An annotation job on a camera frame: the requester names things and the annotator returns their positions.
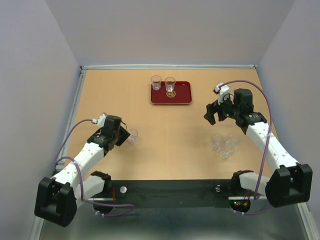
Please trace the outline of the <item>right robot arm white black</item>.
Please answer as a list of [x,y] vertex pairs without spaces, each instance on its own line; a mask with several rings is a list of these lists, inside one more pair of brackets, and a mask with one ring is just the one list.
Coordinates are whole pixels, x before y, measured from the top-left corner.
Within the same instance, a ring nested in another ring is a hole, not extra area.
[[311,194],[313,170],[299,163],[269,132],[267,119],[254,111],[253,94],[249,89],[238,88],[230,94],[228,86],[214,88],[218,99],[206,106],[204,118],[211,124],[227,118],[235,120],[243,133],[262,153],[265,163],[273,172],[271,177],[261,176],[251,170],[239,170],[231,178],[230,189],[235,195],[247,190],[265,196],[274,208],[308,202]]

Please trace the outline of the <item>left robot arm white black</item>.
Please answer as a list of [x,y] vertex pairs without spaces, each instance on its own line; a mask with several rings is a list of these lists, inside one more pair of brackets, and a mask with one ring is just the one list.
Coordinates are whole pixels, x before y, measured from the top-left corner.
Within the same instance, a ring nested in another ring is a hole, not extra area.
[[115,146],[121,146],[130,133],[119,116],[102,113],[91,122],[98,126],[98,130],[87,139],[78,155],[74,158],[65,156],[69,164],[52,177],[44,177],[39,182],[35,216],[66,227],[84,203],[98,204],[91,200],[93,196],[116,196],[111,176],[107,173],[95,171],[86,180],[83,177]]

